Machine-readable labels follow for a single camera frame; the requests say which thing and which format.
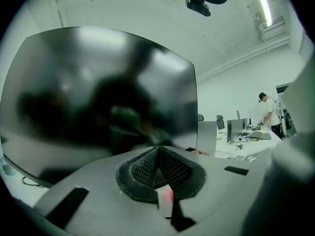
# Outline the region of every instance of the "keyboard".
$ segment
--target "keyboard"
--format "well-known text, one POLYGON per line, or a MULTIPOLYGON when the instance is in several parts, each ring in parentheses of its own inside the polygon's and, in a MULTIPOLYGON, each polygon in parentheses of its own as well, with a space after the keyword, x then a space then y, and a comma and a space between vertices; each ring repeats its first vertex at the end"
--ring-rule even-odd
POLYGON ((252 132, 252 134, 249 136, 251 139, 260 139, 261 132, 252 132))

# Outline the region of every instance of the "desk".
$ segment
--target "desk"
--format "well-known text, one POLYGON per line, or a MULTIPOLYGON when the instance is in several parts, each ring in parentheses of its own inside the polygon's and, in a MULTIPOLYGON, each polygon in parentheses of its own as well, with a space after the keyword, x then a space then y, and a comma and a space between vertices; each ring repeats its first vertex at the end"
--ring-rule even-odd
MULTIPOLYGON (((217 147, 216 147, 216 155, 215 157, 220 158, 228 158, 228 157, 234 157, 236 156, 247 156, 251 154, 258 153, 260 151, 263 151, 265 149, 274 148, 281 139, 276 136, 268 127, 262 126, 261 130, 267 132, 271 136, 271 140, 258 140, 258 141, 251 141, 248 139, 248 142, 245 140, 244 142, 234 143, 234 144, 228 144, 226 142, 226 134, 222 134, 220 132, 225 132, 226 129, 222 129, 218 131, 218 137, 221 137, 221 140, 217 140, 217 147), (239 149, 236 147, 236 145, 242 144, 244 147, 243 149, 239 149)), ((244 132, 251 133, 251 130, 244 130, 244 132)))

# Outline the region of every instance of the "office chair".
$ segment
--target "office chair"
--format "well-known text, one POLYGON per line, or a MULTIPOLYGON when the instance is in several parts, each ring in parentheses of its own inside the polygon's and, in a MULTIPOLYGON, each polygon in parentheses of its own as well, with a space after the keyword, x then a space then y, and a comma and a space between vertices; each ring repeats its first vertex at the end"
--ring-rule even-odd
POLYGON ((224 120, 223 120, 223 116, 217 116, 217 126, 218 129, 224 129, 224 120))
POLYGON ((204 116, 201 114, 198 114, 198 121, 204 121, 204 116))

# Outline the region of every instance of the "fluorescent light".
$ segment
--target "fluorescent light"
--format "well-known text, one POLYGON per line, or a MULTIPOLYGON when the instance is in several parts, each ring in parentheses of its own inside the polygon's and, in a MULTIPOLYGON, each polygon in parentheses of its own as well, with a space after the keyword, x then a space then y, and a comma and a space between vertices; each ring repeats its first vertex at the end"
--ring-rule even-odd
POLYGON ((271 18, 271 12, 270 12, 270 8, 269 8, 269 4, 267 0, 260 0, 260 3, 262 5, 262 9, 264 11, 265 14, 265 18, 266 18, 266 24, 267 27, 272 25, 272 18, 271 18))

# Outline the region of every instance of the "white t-shirt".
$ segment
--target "white t-shirt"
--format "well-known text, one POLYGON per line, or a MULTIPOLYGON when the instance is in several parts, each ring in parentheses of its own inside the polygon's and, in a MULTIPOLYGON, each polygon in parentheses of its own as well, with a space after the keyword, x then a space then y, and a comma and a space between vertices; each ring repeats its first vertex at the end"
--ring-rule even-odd
POLYGON ((271 116, 269 120, 267 120, 267 123, 269 123, 271 126, 278 125, 279 123, 281 123, 281 120, 277 115, 276 103, 273 101, 273 99, 270 98, 267 99, 266 103, 268 112, 271 112, 271 116))

